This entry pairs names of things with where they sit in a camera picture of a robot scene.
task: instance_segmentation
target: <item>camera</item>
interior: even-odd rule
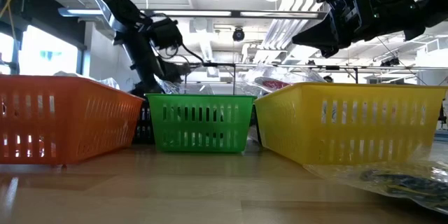
[[[233,41],[240,42],[244,40],[244,31],[241,27],[235,28],[233,32]]]

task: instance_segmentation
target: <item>wall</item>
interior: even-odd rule
[[[85,75],[97,80],[114,78],[125,92],[140,82],[137,72],[130,69],[132,63],[123,47],[112,45],[112,41],[99,33],[92,23],[87,24],[85,37]]]

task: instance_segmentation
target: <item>green basket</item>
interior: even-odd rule
[[[147,94],[161,151],[242,152],[255,97]]]

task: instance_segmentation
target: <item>ceiling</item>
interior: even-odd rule
[[[97,8],[94,0],[56,0],[68,8]],[[139,8],[149,9],[198,9],[198,10],[285,10],[285,11],[317,11],[319,6],[314,0],[132,0]],[[193,31],[191,32],[190,21],[192,18],[180,18],[179,29],[183,33],[185,44],[193,50],[201,50],[201,39],[203,36]],[[282,22],[276,31],[273,31],[275,38],[283,38],[284,48],[274,50],[273,52],[255,52],[252,57],[244,55],[243,48],[248,46],[245,44],[263,44],[267,40],[267,34],[272,32],[274,28],[273,20],[257,20],[257,19],[209,19],[212,23],[213,36],[209,36],[211,49],[215,60],[219,61],[241,61],[247,58],[256,58],[258,60],[266,60],[267,62],[283,62],[289,64],[303,64],[307,60],[315,60],[317,64],[352,64],[352,65],[378,65],[382,58],[390,56],[389,51],[399,54],[402,62],[411,65],[417,55],[417,49],[424,46],[427,42],[434,41],[441,37],[448,36],[448,22],[443,22],[438,26],[427,29],[426,33],[419,38],[403,42],[402,33],[382,36],[379,39],[386,45],[383,45],[378,39],[368,42],[359,42],[352,45],[347,50],[341,50],[338,54],[330,59],[319,57],[317,50],[302,46],[291,45],[291,34],[287,34],[291,25],[300,27],[309,26],[311,23],[298,22]],[[243,27],[246,38],[243,42],[234,42],[232,40],[233,29]],[[107,26],[104,25],[103,32],[107,32]]]

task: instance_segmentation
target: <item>fluorescent light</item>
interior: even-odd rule
[[[154,13],[164,13],[168,16],[179,17],[230,17],[230,11],[210,11],[210,10],[154,10]]]
[[[267,12],[267,11],[242,11],[242,17],[252,18],[302,18],[315,19],[318,17],[317,13],[294,13],[294,12]]]
[[[103,15],[101,10],[70,10],[67,9],[67,12],[73,15]]]

